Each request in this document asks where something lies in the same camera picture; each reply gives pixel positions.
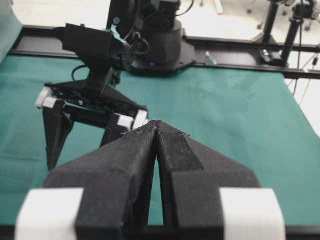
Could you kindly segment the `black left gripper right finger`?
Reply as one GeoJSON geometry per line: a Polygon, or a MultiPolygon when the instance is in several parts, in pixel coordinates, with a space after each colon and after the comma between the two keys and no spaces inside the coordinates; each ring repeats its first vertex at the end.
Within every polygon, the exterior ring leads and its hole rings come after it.
{"type": "Polygon", "coordinates": [[[247,166],[156,123],[165,231],[170,240],[283,240],[275,192],[247,166]]]}

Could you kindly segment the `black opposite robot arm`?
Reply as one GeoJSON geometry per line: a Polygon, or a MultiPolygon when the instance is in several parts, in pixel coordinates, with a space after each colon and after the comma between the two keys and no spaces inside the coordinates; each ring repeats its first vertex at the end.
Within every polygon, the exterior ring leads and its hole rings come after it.
{"type": "Polygon", "coordinates": [[[17,240],[284,240],[275,192],[253,170],[148,119],[116,90],[122,71],[180,66],[178,1],[113,0],[106,30],[67,24],[54,35],[89,68],[47,83],[42,110],[49,175],[28,192],[17,240]]]}

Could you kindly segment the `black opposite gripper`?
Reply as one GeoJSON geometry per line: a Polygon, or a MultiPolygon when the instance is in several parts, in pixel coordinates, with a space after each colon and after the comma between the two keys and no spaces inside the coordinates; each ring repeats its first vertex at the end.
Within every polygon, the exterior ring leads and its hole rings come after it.
{"type": "Polygon", "coordinates": [[[47,83],[40,92],[35,106],[43,109],[48,170],[58,163],[66,139],[73,129],[73,122],[64,113],[65,103],[78,106],[87,117],[89,113],[111,115],[100,144],[103,147],[130,130],[148,123],[148,110],[107,85],[101,93],[83,88],[85,81],[72,81],[59,84],[47,83]]]}

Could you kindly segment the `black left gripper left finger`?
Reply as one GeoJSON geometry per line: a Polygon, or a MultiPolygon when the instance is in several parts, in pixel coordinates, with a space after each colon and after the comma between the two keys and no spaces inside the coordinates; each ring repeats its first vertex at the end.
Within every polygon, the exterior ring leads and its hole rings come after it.
{"type": "Polygon", "coordinates": [[[55,168],[28,192],[17,240],[122,240],[147,226],[156,159],[149,122],[55,168]]]}

